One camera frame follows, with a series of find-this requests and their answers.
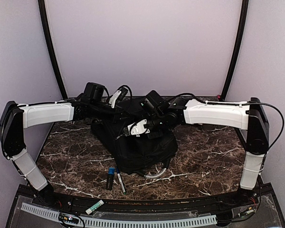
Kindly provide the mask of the black student backpack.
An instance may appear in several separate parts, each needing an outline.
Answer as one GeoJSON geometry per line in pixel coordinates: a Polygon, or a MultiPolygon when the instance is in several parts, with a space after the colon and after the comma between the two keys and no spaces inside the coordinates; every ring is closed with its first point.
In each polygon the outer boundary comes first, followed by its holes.
{"type": "Polygon", "coordinates": [[[171,158],[178,150],[176,137],[172,132],[177,115],[173,112],[166,112],[168,103],[161,97],[135,98],[125,102],[133,102],[131,119],[110,121],[106,117],[94,120],[91,123],[91,132],[111,153],[117,167],[122,172],[144,176],[145,169],[160,162],[163,163],[163,168],[167,169],[171,158]],[[140,137],[123,135],[124,127],[143,119],[151,125],[164,124],[166,127],[164,135],[151,140],[148,139],[147,133],[141,134],[140,137]]]}

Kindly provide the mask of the blue cap white pen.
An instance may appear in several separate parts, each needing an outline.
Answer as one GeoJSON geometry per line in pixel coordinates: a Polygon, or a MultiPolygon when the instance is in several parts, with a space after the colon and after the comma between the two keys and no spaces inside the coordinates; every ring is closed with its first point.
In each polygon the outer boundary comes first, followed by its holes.
{"type": "Polygon", "coordinates": [[[117,177],[118,177],[118,180],[119,180],[121,188],[122,188],[123,195],[126,195],[126,189],[125,189],[125,186],[124,186],[124,183],[123,183],[120,171],[118,169],[116,169],[116,172],[117,172],[117,177]]]}

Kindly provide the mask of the white green glue stick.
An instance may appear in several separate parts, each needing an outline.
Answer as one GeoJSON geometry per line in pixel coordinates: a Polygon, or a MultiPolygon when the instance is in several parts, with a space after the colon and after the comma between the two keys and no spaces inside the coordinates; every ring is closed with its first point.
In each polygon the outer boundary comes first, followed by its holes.
{"type": "Polygon", "coordinates": [[[100,208],[102,205],[104,205],[104,201],[101,199],[99,200],[97,203],[95,203],[94,205],[92,205],[91,207],[89,207],[85,212],[87,215],[92,214],[95,210],[97,210],[98,208],[100,208]]]}

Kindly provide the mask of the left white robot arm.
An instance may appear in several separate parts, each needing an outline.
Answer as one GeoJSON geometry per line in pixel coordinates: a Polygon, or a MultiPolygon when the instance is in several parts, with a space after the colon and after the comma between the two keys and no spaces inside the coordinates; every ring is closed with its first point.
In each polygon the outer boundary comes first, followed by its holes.
{"type": "Polygon", "coordinates": [[[76,98],[35,104],[7,102],[0,118],[2,154],[13,162],[20,174],[39,192],[39,200],[47,207],[57,204],[57,195],[52,193],[52,186],[28,153],[24,130],[42,124],[78,121],[96,114],[118,114],[116,103],[132,93],[128,86],[122,85],[104,101],[105,92],[105,86],[87,83],[84,92],[76,98]]]}

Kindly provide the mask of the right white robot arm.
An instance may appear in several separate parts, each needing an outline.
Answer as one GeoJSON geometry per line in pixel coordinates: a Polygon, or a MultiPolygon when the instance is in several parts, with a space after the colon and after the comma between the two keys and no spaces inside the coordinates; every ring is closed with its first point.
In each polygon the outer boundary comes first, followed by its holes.
{"type": "Polygon", "coordinates": [[[237,128],[247,132],[244,149],[244,168],[239,190],[233,202],[243,206],[251,199],[252,190],[263,170],[266,155],[273,146],[269,141],[269,121],[264,106],[275,109],[252,97],[249,101],[220,102],[202,100],[191,93],[182,93],[168,99],[152,90],[139,102],[147,117],[129,128],[135,136],[155,137],[160,130],[185,124],[210,124],[237,128]]]}

